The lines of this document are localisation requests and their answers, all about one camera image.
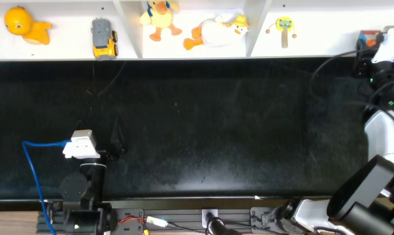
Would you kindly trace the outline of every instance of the toy handle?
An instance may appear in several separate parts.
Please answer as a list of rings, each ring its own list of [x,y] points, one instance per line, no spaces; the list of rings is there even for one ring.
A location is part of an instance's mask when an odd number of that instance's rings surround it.
[[[288,29],[282,30],[281,45],[282,45],[282,48],[288,48]]]

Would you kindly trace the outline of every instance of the white plush duck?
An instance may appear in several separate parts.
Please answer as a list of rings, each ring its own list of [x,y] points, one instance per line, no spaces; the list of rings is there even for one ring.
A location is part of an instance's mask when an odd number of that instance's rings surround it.
[[[224,23],[223,18],[217,16],[214,20],[206,20],[200,27],[192,29],[193,39],[185,39],[184,47],[190,50],[202,44],[211,47],[233,44],[245,36],[248,27],[246,17],[241,14],[231,23]]]

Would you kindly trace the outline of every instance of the yellow toy truck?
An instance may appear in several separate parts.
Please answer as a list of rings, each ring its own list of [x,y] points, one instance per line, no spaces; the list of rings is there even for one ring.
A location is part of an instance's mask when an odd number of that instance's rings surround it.
[[[116,42],[117,33],[111,29],[111,23],[106,19],[92,21],[93,55],[96,60],[115,59],[118,55]]]

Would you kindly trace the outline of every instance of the duck's beak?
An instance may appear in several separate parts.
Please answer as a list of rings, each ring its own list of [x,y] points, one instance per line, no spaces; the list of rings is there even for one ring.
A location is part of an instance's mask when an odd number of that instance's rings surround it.
[[[156,11],[159,14],[166,14],[166,11],[168,11],[168,8],[166,7],[166,2],[165,1],[160,1],[156,4]]]

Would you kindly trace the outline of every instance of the duck's yellow hat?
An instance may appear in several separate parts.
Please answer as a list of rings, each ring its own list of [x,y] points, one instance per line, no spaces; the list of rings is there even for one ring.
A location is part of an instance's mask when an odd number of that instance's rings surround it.
[[[246,17],[242,14],[239,14],[236,17],[236,20],[231,22],[231,24],[237,25],[237,26],[241,26],[241,27],[249,27],[248,22],[246,21]]]

